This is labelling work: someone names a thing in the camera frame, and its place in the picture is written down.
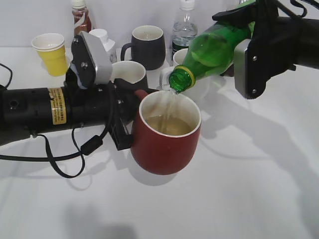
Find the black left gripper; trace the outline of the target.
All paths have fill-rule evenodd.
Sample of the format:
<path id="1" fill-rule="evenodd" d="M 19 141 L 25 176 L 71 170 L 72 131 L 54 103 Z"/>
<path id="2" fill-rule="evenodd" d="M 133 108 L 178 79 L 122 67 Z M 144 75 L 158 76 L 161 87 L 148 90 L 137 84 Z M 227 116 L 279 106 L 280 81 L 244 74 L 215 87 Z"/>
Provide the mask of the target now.
<path id="1" fill-rule="evenodd" d="M 103 124 L 103 131 L 90 138 L 81 151 L 94 151 L 103 144 L 109 134 L 118 151 L 129 149 L 132 135 L 127 125 L 134 119 L 140 100 L 137 90 L 148 91 L 123 79 L 111 80 L 106 85 L 94 85 L 86 90 L 80 89 L 75 82 L 75 74 L 69 68 L 66 73 L 65 90 L 69 96 L 72 126 L 91 126 Z"/>

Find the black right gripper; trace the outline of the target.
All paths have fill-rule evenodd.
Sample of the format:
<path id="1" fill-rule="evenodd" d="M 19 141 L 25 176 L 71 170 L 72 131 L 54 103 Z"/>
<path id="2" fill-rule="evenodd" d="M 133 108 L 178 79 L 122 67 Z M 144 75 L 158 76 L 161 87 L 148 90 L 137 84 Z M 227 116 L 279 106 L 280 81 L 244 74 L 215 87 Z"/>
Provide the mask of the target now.
<path id="1" fill-rule="evenodd" d="M 291 18 L 279 17 L 278 6 L 268 0 L 247 0 L 231 10 L 218 12 L 212 20 L 236 27 L 254 24 L 248 46 L 249 69 L 253 80 L 270 78 L 296 69 L 299 31 Z"/>

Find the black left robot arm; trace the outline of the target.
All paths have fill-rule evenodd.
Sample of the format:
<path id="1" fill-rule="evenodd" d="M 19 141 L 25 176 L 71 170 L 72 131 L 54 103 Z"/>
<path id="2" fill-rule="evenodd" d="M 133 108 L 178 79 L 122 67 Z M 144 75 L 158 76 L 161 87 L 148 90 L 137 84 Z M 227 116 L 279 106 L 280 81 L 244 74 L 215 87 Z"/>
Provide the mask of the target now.
<path id="1" fill-rule="evenodd" d="M 62 87 L 2 90 L 1 145 L 46 132 L 109 124 L 107 132 L 117 150 L 130 148 L 133 136 L 126 125 L 139 107 L 135 91 L 148 89 L 146 72 L 117 73 L 108 84 L 93 84 L 84 90 L 76 80 L 69 69 Z"/>

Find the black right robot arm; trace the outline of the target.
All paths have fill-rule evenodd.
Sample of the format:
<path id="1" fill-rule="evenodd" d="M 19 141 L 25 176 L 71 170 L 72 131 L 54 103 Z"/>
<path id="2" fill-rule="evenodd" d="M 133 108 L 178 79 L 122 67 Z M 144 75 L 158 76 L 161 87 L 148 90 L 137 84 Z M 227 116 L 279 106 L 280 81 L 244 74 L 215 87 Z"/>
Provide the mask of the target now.
<path id="1" fill-rule="evenodd" d="M 319 67 L 319 21 L 307 19 L 306 8 L 296 15 L 277 0 L 246 1 L 213 15 L 213 20 L 241 29 L 254 23 L 251 35 L 235 45 L 234 77 L 237 90 L 261 91 L 272 77 L 296 65 Z"/>

